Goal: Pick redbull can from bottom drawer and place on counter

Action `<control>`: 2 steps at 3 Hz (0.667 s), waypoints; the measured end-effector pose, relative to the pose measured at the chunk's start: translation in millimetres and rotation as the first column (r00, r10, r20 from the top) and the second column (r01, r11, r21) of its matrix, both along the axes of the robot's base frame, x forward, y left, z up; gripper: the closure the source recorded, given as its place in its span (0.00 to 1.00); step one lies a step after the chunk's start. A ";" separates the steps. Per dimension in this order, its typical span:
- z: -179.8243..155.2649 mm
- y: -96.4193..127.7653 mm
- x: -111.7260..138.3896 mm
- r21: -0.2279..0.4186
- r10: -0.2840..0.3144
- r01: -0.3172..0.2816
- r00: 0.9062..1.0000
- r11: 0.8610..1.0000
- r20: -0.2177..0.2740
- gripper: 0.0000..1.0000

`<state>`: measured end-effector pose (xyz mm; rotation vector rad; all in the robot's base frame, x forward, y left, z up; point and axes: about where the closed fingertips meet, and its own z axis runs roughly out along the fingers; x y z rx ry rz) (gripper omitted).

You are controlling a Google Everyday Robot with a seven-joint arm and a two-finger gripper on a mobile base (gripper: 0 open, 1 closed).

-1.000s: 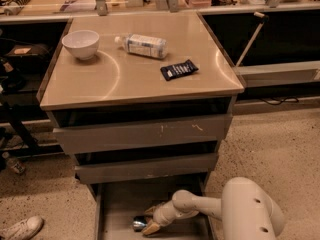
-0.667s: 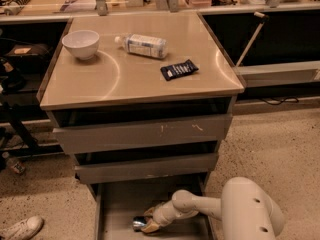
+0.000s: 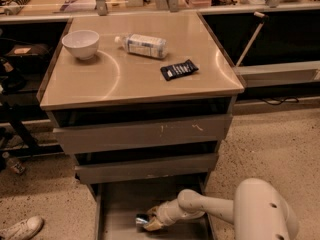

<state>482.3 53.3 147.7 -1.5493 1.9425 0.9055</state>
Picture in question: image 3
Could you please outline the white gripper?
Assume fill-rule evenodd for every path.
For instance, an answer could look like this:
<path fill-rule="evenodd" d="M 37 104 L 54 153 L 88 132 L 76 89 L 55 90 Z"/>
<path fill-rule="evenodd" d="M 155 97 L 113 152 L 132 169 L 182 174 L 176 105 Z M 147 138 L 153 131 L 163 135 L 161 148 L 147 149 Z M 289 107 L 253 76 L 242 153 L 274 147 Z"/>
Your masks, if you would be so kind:
<path fill-rule="evenodd" d="M 177 200 L 166 201 L 159 206 L 154 206 L 147 211 L 149 216 L 153 217 L 143 228 L 149 232 L 162 229 L 164 226 L 171 226 L 178 220 L 181 220 L 184 211 L 179 206 Z"/>

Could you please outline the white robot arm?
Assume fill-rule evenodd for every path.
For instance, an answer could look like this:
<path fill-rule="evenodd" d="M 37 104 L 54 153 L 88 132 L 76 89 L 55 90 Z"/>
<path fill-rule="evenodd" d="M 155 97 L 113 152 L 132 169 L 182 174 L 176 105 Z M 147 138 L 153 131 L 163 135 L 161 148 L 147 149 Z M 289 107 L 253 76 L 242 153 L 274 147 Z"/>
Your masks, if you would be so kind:
<path fill-rule="evenodd" d="M 176 199 L 152 207 L 142 228 L 152 232 L 204 214 L 233 224 L 235 240 L 295 240 L 299 232 L 291 206 L 271 184 L 257 178 L 242 181 L 233 200 L 184 189 Z"/>

